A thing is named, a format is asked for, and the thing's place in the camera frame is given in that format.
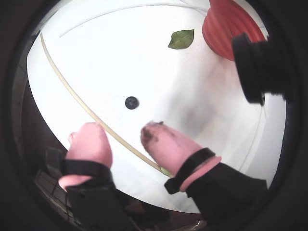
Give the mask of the pink padded gripper finger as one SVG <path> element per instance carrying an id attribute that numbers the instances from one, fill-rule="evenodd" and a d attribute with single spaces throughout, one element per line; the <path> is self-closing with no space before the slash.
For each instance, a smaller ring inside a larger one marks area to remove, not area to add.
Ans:
<path id="1" fill-rule="evenodd" d="M 150 122 L 141 130 L 141 143 L 172 178 L 169 194 L 186 193 L 204 217 L 229 217 L 251 207 L 267 191 L 265 180 L 249 177 L 222 163 L 209 148 L 165 125 Z"/>
<path id="2" fill-rule="evenodd" d="M 86 123 L 69 136 L 67 153 L 46 151 L 46 166 L 68 195 L 73 214 L 87 231 L 134 231 L 116 194 L 113 156 L 105 130 Z"/>

